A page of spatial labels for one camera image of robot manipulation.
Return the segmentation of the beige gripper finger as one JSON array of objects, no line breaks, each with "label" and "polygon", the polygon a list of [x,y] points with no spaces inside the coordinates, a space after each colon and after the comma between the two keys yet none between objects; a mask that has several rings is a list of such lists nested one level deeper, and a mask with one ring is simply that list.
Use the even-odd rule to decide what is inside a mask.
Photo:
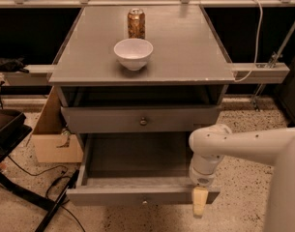
[{"label": "beige gripper finger", "polygon": [[197,218],[201,218],[208,198],[208,189],[203,187],[195,187],[192,190],[192,212]]}]

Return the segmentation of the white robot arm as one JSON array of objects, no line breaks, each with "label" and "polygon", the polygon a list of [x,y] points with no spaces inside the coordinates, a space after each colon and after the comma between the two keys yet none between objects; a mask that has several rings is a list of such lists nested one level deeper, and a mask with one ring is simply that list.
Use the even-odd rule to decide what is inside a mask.
[{"label": "white robot arm", "polygon": [[274,167],[264,232],[295,232],[295,128],[234,133],[223,124],[195,130],[189,138],[192,182],[209,187],[225,156]]}]

